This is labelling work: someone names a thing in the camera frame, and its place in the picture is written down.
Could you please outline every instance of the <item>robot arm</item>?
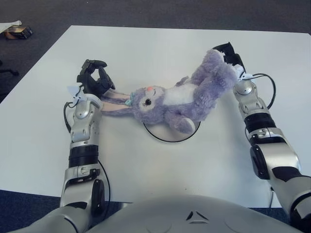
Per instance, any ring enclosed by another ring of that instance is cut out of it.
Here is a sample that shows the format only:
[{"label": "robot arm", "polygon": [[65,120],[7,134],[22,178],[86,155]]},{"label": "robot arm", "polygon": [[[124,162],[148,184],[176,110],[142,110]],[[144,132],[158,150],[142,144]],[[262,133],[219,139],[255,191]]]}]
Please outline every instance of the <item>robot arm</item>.
[{"label": "robot arm", "polygon": [[[102,117],[102,101],[98,97],[114,88],[105,66],[102,61],[86,60],[77,77],[78,86],[69,88],[75,107],[74,124],[72,127],[67,124],[71,136],[69,167],[65,171],[60,207],[17,233],[83,233],[89,229],[92,218],[105,210],[108,185],[98,162]],[[91,77],[95,69],[100,73],[97,81]]]},{"label": "robot arm", "polygon": [[[249,76],[230,43],[215,49],[225,54],[225,61],[243,67],[241,76]],[[264,101],[258,97],[256,85],[250,80],[242,80],[234,86],[233,92],[249,132],[255,174],[268,180],[291,225],[310,232],[311,177],[300,174],[298,156],[281,129],[276,127]]]}]

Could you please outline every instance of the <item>plush toy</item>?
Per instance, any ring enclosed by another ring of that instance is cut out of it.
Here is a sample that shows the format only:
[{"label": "plush toy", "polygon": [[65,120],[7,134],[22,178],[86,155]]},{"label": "plush toy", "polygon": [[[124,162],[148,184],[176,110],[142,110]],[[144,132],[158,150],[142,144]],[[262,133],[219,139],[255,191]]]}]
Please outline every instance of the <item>plush toy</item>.
[{"label": "plush toy", "polygon": [[140,88],[131,95],[109,90],[102,96],[103,113],[110,116],[132,114],[140,122],[167,122],[182,133],[193,133],[193,122],[205,120],[216,99],[238,81],[236,67],[224,62],[217,50],[209,50],[191,78],[184,77],[172,88]]}]

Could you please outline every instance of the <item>robot forearm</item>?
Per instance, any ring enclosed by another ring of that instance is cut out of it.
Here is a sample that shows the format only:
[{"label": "robot forearm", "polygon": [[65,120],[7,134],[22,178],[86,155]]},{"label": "robot forearm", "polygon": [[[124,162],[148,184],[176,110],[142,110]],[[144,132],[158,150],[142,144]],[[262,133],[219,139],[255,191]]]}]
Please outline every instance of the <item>robot forearm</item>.
[{"label": "robot forearm", "polygon": [[292,225],[310,230],[311,177],[300,174],[298,156],[276,127],[263,100],[258,98],[256,85],[242,80],[233,92],[249,132],[255,174],[268,180]]},{"label": "robot forearm", "polygon": [[65,171],[65,181],[60,206],[83,205],[84,209],[95,212],[103,210],[104,197],[94,200],[94,190],[104,195],[103,173],[98,164],[99,123],[101,101],[91,94],[86,100],[77,102],[71,128],[69,167]]}]

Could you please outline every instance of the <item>bunny foot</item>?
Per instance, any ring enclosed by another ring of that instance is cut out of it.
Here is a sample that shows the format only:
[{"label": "bunny foot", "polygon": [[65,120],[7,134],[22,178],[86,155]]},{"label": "bunny foot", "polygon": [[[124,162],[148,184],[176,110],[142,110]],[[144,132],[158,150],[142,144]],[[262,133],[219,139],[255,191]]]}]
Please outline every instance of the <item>bunny foot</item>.
[{"label": "bunny foot", "polygon": [[195,125],[189,118],[182,118],[177,121],[174,125],[175,129],[181,133],[191,134],[195,131]]},{"label": "bunny foot", "polygon": [[217,50],[207,51],[203,62],[191,77],[191,83],[200,85],[204,80],[211,80],[219,66],[223,65],[224,56]]}]

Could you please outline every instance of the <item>bunny ear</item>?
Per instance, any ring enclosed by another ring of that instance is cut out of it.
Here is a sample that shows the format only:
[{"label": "bunny ear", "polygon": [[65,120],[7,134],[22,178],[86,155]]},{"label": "bunny ear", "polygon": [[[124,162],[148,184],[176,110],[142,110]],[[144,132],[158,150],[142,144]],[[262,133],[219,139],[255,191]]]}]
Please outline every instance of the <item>bunny ear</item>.
[{"label": "bunny ear", "polygon": [[130,100],[130,95],[108,90],[105,94],[103,94],[101,99],[104,102],[115,103],[115,104],[125,104],[125,102]]},{"label": "bunny ear", "polygon": [[132,108],[124,104],[114,104],[103,101],[102,113],[108,116],[123,116],[132,114]]},{"label": "bunny ear", "polygon": [[114,90],[108,90],[103,97],[107,97],[107,98],[111,98],[111,99],[129,99],[130,95],[124,94],[124,93],[120,93],[120,92],[116,92]]}]

